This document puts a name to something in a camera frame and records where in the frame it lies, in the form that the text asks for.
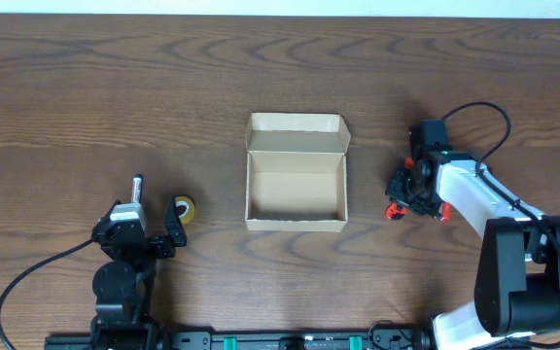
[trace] yellow tape roll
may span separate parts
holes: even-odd
[[[188,196],[179,195],[175,199],[176,213],[181,219],[181,224],[186,224],[190,222],[195,216],[195,204],[193,200]]]

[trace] brown wooden tabletop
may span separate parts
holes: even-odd
[[[384,191],[407,128],[474,100],[511,115],[495,175],[560,215],[560,20],[0,15],[0,294],[88,239],[143,173],[150,231],[173,193],[198,210],[188,247],[160,266],[162,322],[346,329],[451,310],[473,296],[479,237],[457,213],[388,222]],[[345,118],[343,233],[246,230],[253,111]],[[447,126],[479,154],[504,132],[482,108]],[[3,310],[17,348],[87,332],[108,260],[92,245],[23,280]]]

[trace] box lid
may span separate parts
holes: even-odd
[[[351,135],[336,114],[253,113],[246,127],[249,153],[347,152]]]

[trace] green clip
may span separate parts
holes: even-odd
[[[237,338],[224,338],[224,350],[237,350]]]
[[[349,337],[349,350],[362,350],[362,337],[353,335]]]

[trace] wire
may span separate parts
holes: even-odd
[[[503,115],[503,118],[505,119],[505,122],[507,123],[507,129],[505,131],[505,135],[503,136],[503,138],[496,144],[496,146],[494,146],[490,151],[488,151],[485,154],[485,156],[483,156],[476,163],[475,168],[474,168],[476,174],[490,189],[492,189],[495,193],[497,193],[504,200],[506,200],[511,205],[512,208],[515,208],[515,209],[519,210],[522,214],[526,215],[527,217],[529,217],[531,219],[533,224],[536,225],[540,229],[542,234],[544,234],[546,236],[549,243],[552,244],[552,246],[556,250],[557,255],[560,259],[560,243],[556,239],[554,234],[552,234],[552,232],[548,228],[545,227],[545,225],[540,221],[540,219],[538,219],[537,216],[535,216],[535,214],[531,213],[527,208],[525,208],[521,205],[521,201],[519,200],[519,198],[518,199],[513,199],[507,193],[505,193],[501,189],[499,189],[496,185],[494,185],[485,176],[485,174],[484,174],[485,169],[481,169],[481,164],[488,157],[490,157],[494,152],[496,152],[496,150],[498,150],[501,146],[503,146],[505,141],[507,141],[507,139],[509,137],[509,134],[511,133],[511,119],[509,118],[509,115],[507,114],[507,112],[505,112],[505,110],[503,108],[501,108],[500,106],[498,106],[494,103],[477,101],[477,102],[467,103],[465,105],[462,105],[462,106],[459,106],[459,107],[455,108],[454,110],[452,110],[452,111],[448,112],[446,115],[444,115],[444,117],[442,117],[442,120],[445,121],[448,117],[454,115],[455,113],[457,113],[457,112],[459,112],[463,109],[471,107],[471,106],[491,107],[491,108],[499,111],[501,113],[501,115]],[[557,341],[557,342],[554,342],[554,343],[539,343],[539,342],[534,342],[534,341],[530,341],[530,340],[524,340],[524,339],[518,339],[518,338],[512,338],[512,337],[505,337],[503,340],[492,344],[491,346],[487,347],[486,349],[495,349],[496,347],[499,347],[499,346],[501,346],[505,343],[515,343],[515,344],[520,344],[520,345],[525,345],[525,346],[536,347],[538,349],[558,349],[558,348],[560,348],[560,340]]]
[[[15,278],[9,285],[8,287],[6,287],[6,290],[4,291],[4,293],[1,294],[0,297],[0,338],[1,341],[4,343],[4,345],[9,349],[9,350],[16,350],[15,346],[12,344],[12,342],[10,342],[10,339],[8,339],[8,337],[6,336],[6,333],[4,332],[4,328],[1,325],[1,309],[4,306],[4,301],[6,300],[6,297],[8,296],[8,294],[12,291],[12,289],[18,284],[18,282],[20,282],[20,280],[22,280],[23,278],[25,278],[28,274],[32,273],[33,271],[37,270],[38,268],[46,265],[47,263],[51,263],[54,262],[60,258],[64,258],[67,255],[73,254],[75,252],[77,252],[78,250],[81,250],[82,248],[85,248],[86,246],[88,246],[89,244],[91,244],[92,242],[94,242],[94,238],[91,238],[89,240],[87,240],[86,242],[78,245],[77,247],[71,248],[65,252],[56,254],[48,259],[44,259],[41,262],[36,263],[35,265],[27,268],[22,274],[20,274],[19,276],[17,276],[17,278]]]
[[[380,346],[379,344],[377,344],[376,341],[373,341],[373,331],[374,331],[375,327],[381,325],[382,323],[389,323],[389,324],[395,326],[395,329],[397,330],[397,332],[399,332],[399,334],[400,334],[403,338],[405,338],[405,340],[409,341],[409,345],[402,346],[400,349],[407,349],[407,348],[409,348],[410,346],[412,346],[412,344],[414,343],[414,341],[412,340],[412,338],[410,338],[409,336],[407,336],[407,335],[403,332],[403,330],[401,329],[401,327],[399,326],[399,324],[397,324],[395,321],[392,321],[392,320],[379,320],[379,321],[375,321],[375,323],[374,323],[372,326],[370,326],[370,328],[368,329],[368,340],[370,340],[370,342],[371,342],[374,346],[378,347],[378,348],[381,349],[381,350],[390,350],[389,348],[385,348],[385,347]]]

